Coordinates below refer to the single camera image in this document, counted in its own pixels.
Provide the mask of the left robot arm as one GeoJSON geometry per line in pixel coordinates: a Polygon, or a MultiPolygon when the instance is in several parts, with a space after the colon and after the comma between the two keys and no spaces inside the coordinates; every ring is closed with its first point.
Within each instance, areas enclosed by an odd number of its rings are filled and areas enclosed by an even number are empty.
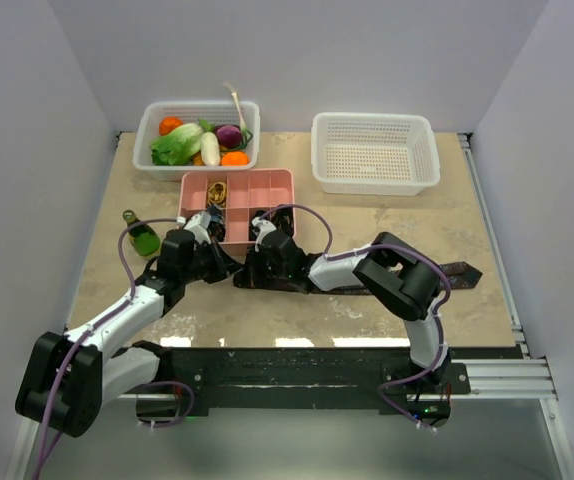
{"type": "Polygon", "coordinates": [[[106,403],[127,391],[142,384],[152,392],[167,390],[172,365],[127,341],[178,304],[187,285],[217,283],[242,267],[211,238],[199,241],[189,231],[169,231],[157,258],[113,306],[80,327],[36,340],[16,412],[76,438],[106,403]]]}

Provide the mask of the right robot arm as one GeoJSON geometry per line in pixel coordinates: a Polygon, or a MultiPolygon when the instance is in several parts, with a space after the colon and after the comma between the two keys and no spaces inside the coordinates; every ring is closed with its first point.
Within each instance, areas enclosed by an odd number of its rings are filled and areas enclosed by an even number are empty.
{"type": "Polygon", "coordinates": [[[306,253],[293,238],[270,233],[248,249],[233,283],[241,289],[301,294],[365,291],[404,322],[415,386],[433,393],[448,380],[440,308],[451,297],[450,282],[438,264],[390,233],[336,255],[306,253]]]}

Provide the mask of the brown patterned tie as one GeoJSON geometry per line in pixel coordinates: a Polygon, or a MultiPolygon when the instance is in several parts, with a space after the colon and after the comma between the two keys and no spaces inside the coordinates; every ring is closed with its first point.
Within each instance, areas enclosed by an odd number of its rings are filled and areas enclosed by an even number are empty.
{"type": "MultiPolygon", "coordinates": [[[[449,280],[453,290],[467,290],[476,287],[483,273],[467,262],[452,262],[439,265],[449,280]]],[[[259,289],[302,294],[325,294],[325,291],[315,286],[305,278],[278,278],[261,266],[246,265],[233,278],[233,285],[241,289],[259,289]]],[[[334,295],[368,296],[371,292],[358,281],[349,286],[341,286],[328,291],[334,295]]]]}

